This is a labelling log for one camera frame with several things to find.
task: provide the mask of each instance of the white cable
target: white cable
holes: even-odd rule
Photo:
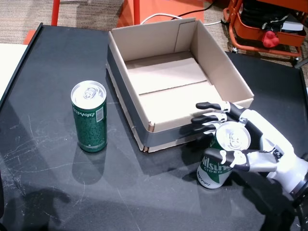
[[[168,13],[155,13],[149,17],[147,17],[146,19],[144,19],[140,25],[144,24],[146,21],[148,21],[150,18],[153,18],[155,16],[158,16],[158,15],[161,15],[161,16],[168,16],[168,17],[171,17],[171,18],[177,18],[177,19],[182,19],[181,17],[178,17],[176,15],[172,15],[172,14],[168,14]]]
[[[152,14],[151,16],[147,17],[146,19],[144,19],[140,25],[144,24],[146,21],[148,21],[149,19],[155,17],[155,16],[168,16],[168,17],[171,17],[171,18],[177,18],[177,19],[182,19],[181,17],[178,17],[176,15],[172,15],[172,14],[168,14],[168,13],[155,13],[155,14]],[[220,23],[221,21],[219,22],[214,22],[214,23],[204,23],[205,26],[211,26],[211,25],[215,25],[215,24],[218,24]]]
[[[221,21],[219,21],[219,22],[214,22],[214,23],[204,23],[203,25],[205,25],[205,26],[211,26],[211,25],[215,25],[215,24],[218,24],[218,23],[221,23]]]

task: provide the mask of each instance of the can lid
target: can lid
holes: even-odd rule
[[[106,89],[102,84],[92,80],[78,83],[71,92],[73,104],[82,109],[97,108],[105,99]]]
[[[237,122],[226,122],[216,131],[216,139],[226,151],[245,150],[249,148],[251,137],[248,130]]]

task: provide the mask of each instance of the carpet floor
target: carpet floor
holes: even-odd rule
[[[0,0],[0,43],[22,43],[31,29],[43,22],[50,25],[52,0]],[[123,0],[64,0],[59,11],[59,26],[72,26],[98,30],[115,28]],[[224,6],[215,4],[205,12],[205,23],[220,21]],[[225,51],[231,51],[232,43],[228,28],[222,24],[207,26],[207,29]],[[242,44],[249,44],[239,39]],[[295,51],[295,48],[280,46],[279,49]],[[301,47],[302,58],[308,57],[308,38]],[[239,51],[264,60],[291,66],[291,58],[267,53]],[[302,67],[308,86],[308,64]]]

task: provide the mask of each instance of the black table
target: black table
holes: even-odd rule
[[[106,32],[67,27],[42,26],[29,46],[0,111],[8,230],[299,230],[279,185],[258,174],[235,171],[217,190],[200,186],[202,152],[193,142],[140,152],[106,75],[106,52]],[[251,107],[302,155],[308,124],[300,71],[228,55],[255,94]],[[86,79],[107,90],[108,145],[97,154],[78,147],[70,102]]]

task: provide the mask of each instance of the white table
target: white table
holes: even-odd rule
[[[0,43],[0,98],[23,56],[27,45]]]

